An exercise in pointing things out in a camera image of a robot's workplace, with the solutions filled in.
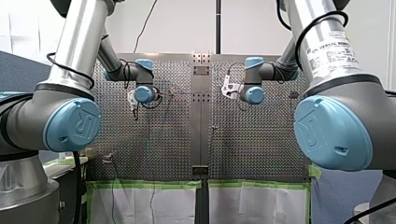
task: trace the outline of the pegboard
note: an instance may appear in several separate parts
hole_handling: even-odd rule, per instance
[[[219,91],[224,76],[244,56],[212,63],[212,91]],[[244,66],[235,64],[231,82],[240,83]],[[294,137],[294,110],[304,92],[304,78],[294,81],[264,81],[266,98],[248,105],[213,94],[209,132],[209,176],[216,179],[265,179],[302,182],[308,176],[308,161]]]
[[[163,101],[152,110],[140,106],[134,120],[127,92],[135,84],[125,90],[124,82],[105,81],[96,64],[93,94],[103,116],[93,144],[98,155],[92,160],[92,179],[191,179],[191,62],[155,61],[153,73],[154,86],[165,93]],[[115,166],[103,163],[110,153]]]
[[[209,74],[201,75],[194,74],[197,58],[190,54],[123,56],[154,61],[154,85],[164,92],[163,102],[154,110],[140,107],[134,120],[126,99],[134,83],[125,90],[125,83],[105,81],[102,66],[95,66],[93,93],[103,121],[93,144],[98,155],[92,160],[92,179],[190,180],[193,165],[208,165],[209,178],[215,179],[307,181],[308,160],[293,131],[302,77],[283,84],[263,82],[265,101],[246,105],[222,96],[220,88],[229,66],[247,56],[208,55]],[[231,72],[231,82],[240,82],[243,65]],[[290,98],[295,92],[300,97]],[[110,153],[116,167],[103,163]]]

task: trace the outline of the blue joint cap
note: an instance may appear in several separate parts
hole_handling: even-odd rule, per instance
[[[252,67],[259,66],[264,63],[264,58],[262,57],[249,57],[245,59],[245,68],[249,69]]]
[[[106,81],[113,81],[109,76],[108,76],[108,72],[106,71],[106,69],[103,70],[103,76],[105,77]]]
[[[135,62],[150,71],[153,69],[153,61],[150,59],[136,59]]]
[[[262,87],[250,87],[245,93],[248,104],[259,105],[265,99],[265,92]]]
[[[147,86],[139,86],[134,91],[134,98],[141,104],[147,104],[154,98],[154,93]]]
[[[331,170],[366,169],[373,144],[361,120],[346,105],[325,96],[310,96],[294,114],[297,142],[313,163]]]
[[[86,98],[75,98],[61,105],[47,121],[43,141],[55,152],[80,151],[89,145],[100,128],[99,107]]]

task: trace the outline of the green tape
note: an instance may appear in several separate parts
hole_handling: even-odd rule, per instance
[[[201,181],[146,181],[146,180],[108,180],[92,181],[87,186],[93,189],[199,189]]]
[[[316,165],[309,165],[308,173],[309,176],[314,177],[316,179],[320,179],[321,177],[321,170]]]
[[[306,189],[306,209],[305,209],[305,224],[311,223],[311,184],[308,184]]]
[[[263,189],[308,189],[309,183],[281,183],[275,181],[209,180],[210,188],[254,187]]]
[[[92,195],[93,195],[94,185],[87,183],[87,223],[91,224],[91,207],[92,207]]]

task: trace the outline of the label sticker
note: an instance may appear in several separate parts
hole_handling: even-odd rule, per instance
[[[339,68],[360,68],[345,32],[331,32],[330,35],[330,40],[306,50],[314,77],[326,77]]]

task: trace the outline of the white wall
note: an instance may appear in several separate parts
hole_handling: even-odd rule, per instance
[[[116,51],[133,51],[152,2],[126,1],[107,20]],[[361,67],[379,76],[385,88],[390,88],[393,5],[392,0],[352,0],[346,8],[350,18],[346,31]],[[159,0],[138,52],[215,51],[215,18],[214,0]],[[225,54],[279,55],[291,39],[277,20],[275,0],[223,0],[221,31]]]
[[[391,52],[391,21],[394,20],[393,0],[351,0],[346,8],[349,25],[346,28],[361,68],[381,78],[389,86],[389,54]]]
[[[152,3],[127,0],[117,5],[106,22],[117,52],[134,50]],[[215,51],[215,4],[215,0],[159,0],[137,52]],[[45,54],[56,50],[64,24],[50,0],[0,0],[0,6],[0,50],[45,63]],[[396,88],[394,8],[392,0],[352,0],[346,8],[347,34],[361,67],[379,76],[385,88]],[[290,38],[277,20],[276,0],[222,1],[222,53],[278,55]]]

